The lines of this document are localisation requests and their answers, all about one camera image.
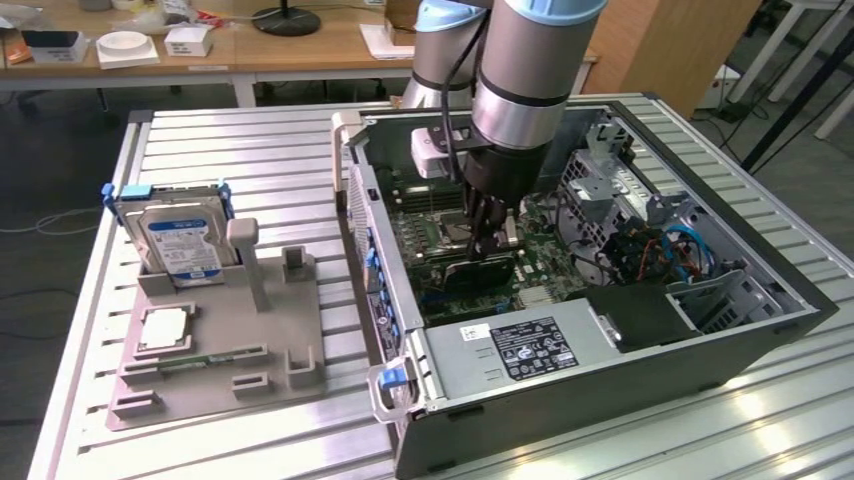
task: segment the white cable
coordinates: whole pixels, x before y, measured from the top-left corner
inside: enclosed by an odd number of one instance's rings
[[[83,232],[89,232],[92,230],[95,230],[97,228],[97,225],[93,225],[91,227],[85,227],[85,228],[79,228],[76,230],[68,230],[68,231],[51,231],[51,230],[44,230],[44,227],[47,227],[48,225],[56,223],[59,220],[61,220],[65,217],[72,217],[76,215],[83,215],[84,213],[91,213],[91,212],[100,212],[101,209],[100,208],[79,208],[75,210],[68,210],[64,213],[57,213],[55,215],[48,215],[44,218],[40,218],[36,221],[35,226],[28,227],[28,228],[11,228],[11,229],[0,229],[0,233],[28,233],[28,232],[39,232],[43,235],[51,235],[51,236],[63,236],[63,235],[76,235],[79,233]]]

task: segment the paper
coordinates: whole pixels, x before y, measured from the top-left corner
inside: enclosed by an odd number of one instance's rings
[[[184,338],[187,312],[180,308],[164,308],[145,315],[139,343],[145,349],[172,347]]]
[[[399,47],[391,43],[385,35],[383,25],[359,25],[361,38],[371,52],[371,56],[377,60],[397,60],[415,56],[415,47]]]

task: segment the power supply label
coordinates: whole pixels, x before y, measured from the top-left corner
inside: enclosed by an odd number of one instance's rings
[[[498,353],[514,380],[544,375],[578,365],[552,317],[490,330]]]

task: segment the blue hard drive label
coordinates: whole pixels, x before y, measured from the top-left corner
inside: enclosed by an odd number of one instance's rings
[[[209,228],[203,219],[153,222],[148,232],[169,275],[201,280],[219,274],[223,264],[216,247],[208,243]]]
[[[152,232],[163,232],[165,230],[183,230],[187,228],[204,228],[208,222],[200,218],[195,220],[179,220],[176,222],[156,222],[148,224],[148,230]]]

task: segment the white bowl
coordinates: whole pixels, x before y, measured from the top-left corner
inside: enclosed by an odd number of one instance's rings
[[[137,55],[148,50],[148,36],[139,32],[112,32],[97,39],[97,46],[111,55]]]

